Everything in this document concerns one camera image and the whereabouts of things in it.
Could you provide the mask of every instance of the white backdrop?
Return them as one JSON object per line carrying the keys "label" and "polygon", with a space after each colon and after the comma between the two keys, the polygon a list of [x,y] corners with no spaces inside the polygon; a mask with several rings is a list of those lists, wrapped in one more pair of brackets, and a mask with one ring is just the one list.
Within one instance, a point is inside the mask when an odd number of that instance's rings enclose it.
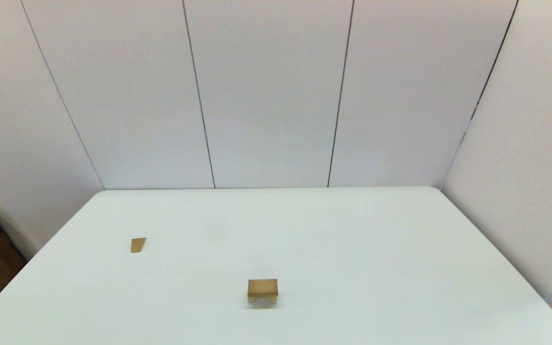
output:
{"label": "white backdrop", "polygon": [[0,201],[39,249],[103,189],[438,186],[514,4],[2,0]]}
{"label": "white backdrop", "polygon": [[519,2],[444,191],[552,298],[552,1]]}

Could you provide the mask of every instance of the tabletop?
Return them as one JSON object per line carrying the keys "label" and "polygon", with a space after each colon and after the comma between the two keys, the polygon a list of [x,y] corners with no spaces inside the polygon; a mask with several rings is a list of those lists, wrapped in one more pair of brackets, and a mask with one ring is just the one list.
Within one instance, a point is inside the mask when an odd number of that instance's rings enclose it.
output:
{"label": "tabletop", "polygon": [[0,294],[0,345],[138,343],[552,345],[552,310],[435,188],[101,192]]}

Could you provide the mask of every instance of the wooden block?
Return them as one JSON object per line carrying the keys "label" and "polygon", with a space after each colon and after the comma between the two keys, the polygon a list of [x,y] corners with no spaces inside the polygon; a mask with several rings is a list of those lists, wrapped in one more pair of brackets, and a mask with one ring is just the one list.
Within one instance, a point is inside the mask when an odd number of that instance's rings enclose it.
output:
{"label": "wooden block", "polygon": [[269,299],[276,303],[278,297],[278,280],[250,279],[248,280],[248,303],[255,299]]}
{"label": "wooden block", "polygon": [[144,243],[146,242],[146,238],[134,238],[131,240],[131,252],[132,253],[139,253],[142,251],[142,248],[144,248]]}

